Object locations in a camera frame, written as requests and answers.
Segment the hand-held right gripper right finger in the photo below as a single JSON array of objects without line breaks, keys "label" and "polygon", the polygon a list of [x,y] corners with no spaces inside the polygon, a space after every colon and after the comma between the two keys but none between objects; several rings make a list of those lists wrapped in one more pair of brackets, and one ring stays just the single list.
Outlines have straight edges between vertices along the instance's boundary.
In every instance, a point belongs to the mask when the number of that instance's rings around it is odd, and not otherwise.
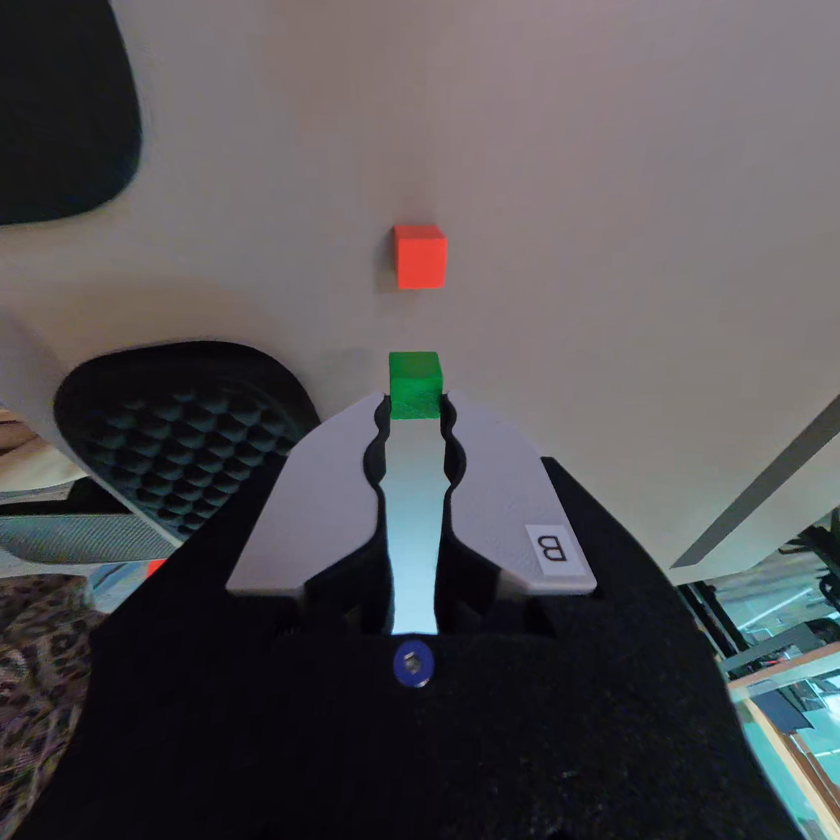
[{"label": "hand-held right gripper right finger", "polygon": [[450,498],[458,543],[497,573],[494,596],[591,595],[595,575],[540,452],[514,425],[450,391],[452,433],[465,457]]}]

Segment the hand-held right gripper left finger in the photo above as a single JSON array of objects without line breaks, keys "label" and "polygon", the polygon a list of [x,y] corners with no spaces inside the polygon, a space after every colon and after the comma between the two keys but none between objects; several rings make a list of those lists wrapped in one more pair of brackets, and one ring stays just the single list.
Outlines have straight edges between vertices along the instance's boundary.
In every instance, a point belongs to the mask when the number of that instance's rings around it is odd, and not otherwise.
[{"label": "hand-held right gripper left finger", "polygon": [[317,426],[290,452],[227,579],[233,595],[299,595],[367,546],[382,524],[389,397]]}]

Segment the green wooden cube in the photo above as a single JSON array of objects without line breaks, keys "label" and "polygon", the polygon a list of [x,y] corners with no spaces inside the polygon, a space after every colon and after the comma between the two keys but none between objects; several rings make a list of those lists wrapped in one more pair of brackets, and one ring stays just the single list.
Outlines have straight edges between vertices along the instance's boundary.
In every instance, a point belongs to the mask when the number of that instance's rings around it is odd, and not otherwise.
[{"label": "green wooden cube", "polygon": [[394,351],[388,364],[392,420],[439,419],[444,375],[438,354]]}]

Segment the red wooden cube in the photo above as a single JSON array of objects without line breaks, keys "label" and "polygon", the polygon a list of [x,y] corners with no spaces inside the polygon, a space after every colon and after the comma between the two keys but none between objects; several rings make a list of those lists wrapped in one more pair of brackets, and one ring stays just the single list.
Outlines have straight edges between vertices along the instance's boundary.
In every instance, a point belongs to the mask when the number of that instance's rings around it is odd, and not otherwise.
[{"label": "red wooden cube", "polygon": [[448,241],[435,224],[397,224],[392,228],[393,263],[400,291],[445,287]]}]

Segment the black honeycomb cushion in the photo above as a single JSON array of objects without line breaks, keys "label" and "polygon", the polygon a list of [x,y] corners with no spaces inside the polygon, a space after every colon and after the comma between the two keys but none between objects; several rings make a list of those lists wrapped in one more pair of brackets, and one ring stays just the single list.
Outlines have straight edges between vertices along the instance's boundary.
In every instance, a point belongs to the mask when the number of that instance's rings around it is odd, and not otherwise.
[{"label": "black honeycomb cushion", "polygon": [[59,385],[53,410],[82,464],[179,543],[321,423],[281,362],[219,340],[89,360]]}]

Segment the grey mesh chair part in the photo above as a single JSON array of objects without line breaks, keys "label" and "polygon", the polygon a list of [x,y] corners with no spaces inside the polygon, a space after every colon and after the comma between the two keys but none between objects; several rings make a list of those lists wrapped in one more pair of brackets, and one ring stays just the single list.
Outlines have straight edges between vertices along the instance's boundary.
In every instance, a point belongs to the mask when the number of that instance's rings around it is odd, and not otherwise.
[{"label": "grey mesh chair part", "polygon": [[2,516],[1,546],[18,560],[48,565],[143,563],[176,551],[132,513]]}]

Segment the grey metal bar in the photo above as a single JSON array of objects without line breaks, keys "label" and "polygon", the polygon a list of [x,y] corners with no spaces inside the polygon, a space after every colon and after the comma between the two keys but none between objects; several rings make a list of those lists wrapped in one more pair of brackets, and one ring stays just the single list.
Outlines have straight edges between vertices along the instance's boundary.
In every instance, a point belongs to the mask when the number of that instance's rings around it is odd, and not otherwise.
[{"label": "grey metal bar", "polygon": [[804,465],[829,445],[838,433],[837,395],[679,556],[672,564],[671,570],[681,570],[703,561]]}]

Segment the leopard print cloth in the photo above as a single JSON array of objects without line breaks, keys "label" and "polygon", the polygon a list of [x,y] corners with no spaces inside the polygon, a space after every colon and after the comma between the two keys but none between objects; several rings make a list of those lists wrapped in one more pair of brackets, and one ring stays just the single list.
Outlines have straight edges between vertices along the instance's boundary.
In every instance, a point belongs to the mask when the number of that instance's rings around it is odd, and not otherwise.
[{"label": "leopard print cloth", "polygon": [[72,740],[91,676],[92,632],[106,618],[88,579],[1,581],[1,838],[11,838]]}]

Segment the wooden shelf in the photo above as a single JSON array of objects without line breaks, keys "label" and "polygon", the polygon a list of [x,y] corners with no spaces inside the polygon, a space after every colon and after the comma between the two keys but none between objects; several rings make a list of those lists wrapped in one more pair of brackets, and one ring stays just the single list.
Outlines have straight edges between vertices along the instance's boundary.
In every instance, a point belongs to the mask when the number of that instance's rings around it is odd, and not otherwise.
[{"label": "wooden shelf", "polygon": [[728,684],[748,744],[802,838],[839,838],[838,644]]}]

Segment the black rounded pad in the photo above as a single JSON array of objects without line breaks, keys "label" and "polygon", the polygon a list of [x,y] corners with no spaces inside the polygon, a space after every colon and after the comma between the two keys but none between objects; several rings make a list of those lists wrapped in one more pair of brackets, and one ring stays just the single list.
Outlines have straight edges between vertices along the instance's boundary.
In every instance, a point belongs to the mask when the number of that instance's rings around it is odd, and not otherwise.
[{"label": "black rounded pad", "polygon": [[142,149],[129,56],[108,1],[1,2],[1,225],[87,214]]}]

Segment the black metal frame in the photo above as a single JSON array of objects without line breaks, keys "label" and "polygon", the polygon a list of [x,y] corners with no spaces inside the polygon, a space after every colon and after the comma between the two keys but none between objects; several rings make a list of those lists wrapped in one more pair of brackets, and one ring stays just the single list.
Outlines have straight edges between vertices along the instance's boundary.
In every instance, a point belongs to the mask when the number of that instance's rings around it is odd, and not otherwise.
[{"label": "black metal frame", "polygon": [[728,679],[837,643],[838,508],[752,568],[678,591]]}]

